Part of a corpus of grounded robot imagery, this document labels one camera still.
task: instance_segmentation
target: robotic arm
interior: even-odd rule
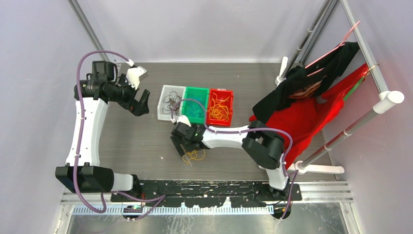
[[[117,102],[135,116],[149,113],[148,98],[150,92],[144,90],[139,101],[135,100],[139,79],[147,76],[142,67],[131,67],[127,74],[117,78],[116,64],[107,61],[94,61],[92,73],[86,80],[81,80],[81,92],[85,109],[85,124],[77,168],[79,189],[82,193],[110,191],[129,191],[131,195],[141,194],[139,179],[136,175],[114,173],[112,169],[100,167],[99,138],[109,102]],[[135,87],[131,87],[128,75],[135,76]],[[56,167],[56,178],[72,193],[75,193],[73,182],[73,166],[80,129],[80,102],[75,86],[76,124],[69,156],[64,167]]]
[[[254,121],[249,126],[240,128],[210,127],[219,132],[240,132],[239,134],[215,133],[207,130],[204,125],[191,125],[186,116],[180,116],[170,138],[180,156],[193,150],[217,147],[244,149],[260,167],[266,170],[272,193],[285,197],[288,194],[288,176],[282,170],[284,139],[270,131],[241,133],[243,130],[255,128],[267,128],[267,126],[260,121]]]

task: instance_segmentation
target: plastic container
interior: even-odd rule
[[[206,117],[206,123],[209,125],[230,126],[232,120],[232,101],[234,99],[234,93],[231,90],[226,89],[210,89],[208,99],[208,115]],[[226,106],[228,109],[228,115],[226,110],[220,106]],[[217,108],[217,112],[228,116],[226,119],[214,118],[211,114],[211,109]]]
[[[187,87],[185,90],[184,98],[195,99],[200,102],[205,109],[208,108],[208,99],[209,99],[209,89],[207,88],[196,88],[196,87]],[[196,102],[193,101],[184,101],[182,105],[182,114],[187,116],[191,123],[204,123],[205,113]]]
[[[185,96],[185,86],[164,85],[158,102],[158,120],[170,121],[170,113],[173,102],[181,100]],[[182,115],[182,102],[179,104],[179,110],[174,112],[173,116]]]

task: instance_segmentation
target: pink hanger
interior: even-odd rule
[[[334,48],[333,50],[331,50],[331,51],[328,52],[327,54],[321,56],[321,57],[318,58],[316,61],[308,64],[305,68],[308,68],[309,66],[313,65],[314,63],[320,61],[320,59],[322,59],[322,58],[324,58],[325,56],[329,55],[331,52],[335,51],[335,50],[338,49],[339,47],[344,46],[344,43],[346,42],[346,40],[348,39],[348,37],[350,36],[350,34],[353,32],[353,30],[355,29],[355,27],[357,27],[357,25],[358,25],[359,23],[360,23],[360,21],[357,22],[357,23],[355,23],[355,25],[354,25],[354,26],[348,31],[348,33],[344,36],[343,41],[342,41],[336,48]],[[317,72],[319,72],[319,71],[321,71],[321,70],[322,70],[322,68],[319,69],[318,71],[315,71],[315,72],[309,74],[308,76],[313,75],[313,74],[315,74],[315,73],[317,73]]]

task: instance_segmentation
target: green plastic box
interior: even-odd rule
[[[184,98],[197,100],[205,109],[208,109],[209,89],[187,87]],[[187,116],[191,123],[202,124],[205,122],[205,113],[202,107],[194,101],[184,101],[182,114]]]

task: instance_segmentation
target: white bin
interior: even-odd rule
[[[170,98],[174,101],[183,99],[186,89],[185,86],[164,85],[158,102],[158,120],[170,121],[171,107],[169,108],[168,106],[171,105],[168,101]],[[181,102],[178,113],[173,113],[174,117],[182,115],[182,104],[183,103]]]

